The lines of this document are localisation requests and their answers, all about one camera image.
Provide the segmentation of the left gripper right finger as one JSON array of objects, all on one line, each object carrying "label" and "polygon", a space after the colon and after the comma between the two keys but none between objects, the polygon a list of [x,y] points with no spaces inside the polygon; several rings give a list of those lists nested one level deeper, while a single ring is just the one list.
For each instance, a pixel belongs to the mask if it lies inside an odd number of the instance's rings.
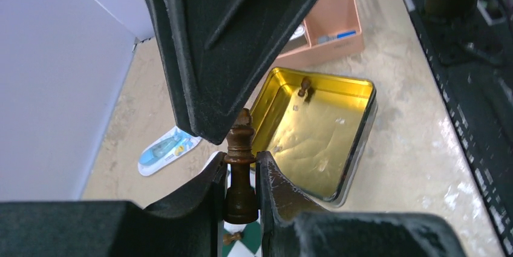
[{"label": "left gripper right finger", "polygon": [[427,213],[332,212],[256,156],[263,256],[465,256],[452,227]]}]

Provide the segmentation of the gold tin brown pieces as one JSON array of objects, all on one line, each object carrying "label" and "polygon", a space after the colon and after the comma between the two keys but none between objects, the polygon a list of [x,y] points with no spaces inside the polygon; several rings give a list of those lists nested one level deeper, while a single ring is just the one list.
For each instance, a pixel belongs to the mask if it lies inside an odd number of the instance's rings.
[{"label": "gold tin brown pieces", "polygon": [[[311,78],[305,97],[301,81]],[[253,153],[270,152],[282,174],[306,194],[342,206],[377,112],[368,79],[276,67],[251,107]]]}]

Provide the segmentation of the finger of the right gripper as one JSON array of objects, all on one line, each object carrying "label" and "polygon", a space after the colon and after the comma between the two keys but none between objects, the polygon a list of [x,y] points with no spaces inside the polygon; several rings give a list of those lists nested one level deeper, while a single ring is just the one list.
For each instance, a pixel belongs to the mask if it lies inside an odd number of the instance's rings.
[{"label": "finger of the right gripper", "polygon": [[317,0],[145,0],[176,125],[223,142]]}]

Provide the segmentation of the brown chess king piece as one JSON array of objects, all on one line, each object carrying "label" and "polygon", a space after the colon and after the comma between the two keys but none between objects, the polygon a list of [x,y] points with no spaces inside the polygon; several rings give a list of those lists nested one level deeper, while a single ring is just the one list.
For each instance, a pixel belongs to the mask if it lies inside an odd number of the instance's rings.
[{"label": "brown chess king piece", "polygon": [[224,162],[230,166],[230,187],[223,205],[223,218],[231,224],[248,224],[258,218],[258,203],[250,183],[250,165],[256,162],[252,154],[252,116],[247,108],[239,113],[229,130]]}]

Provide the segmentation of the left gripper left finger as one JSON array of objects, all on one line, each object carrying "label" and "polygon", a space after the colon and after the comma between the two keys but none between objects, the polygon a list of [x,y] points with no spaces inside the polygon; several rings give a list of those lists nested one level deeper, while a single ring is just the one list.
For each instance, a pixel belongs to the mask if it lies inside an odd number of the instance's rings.
[{"label": "left gripper left finger", "polygon": [[1,204],[2,256],[220,256],[227,166],[217,152],[193,179],[148,205]]}]

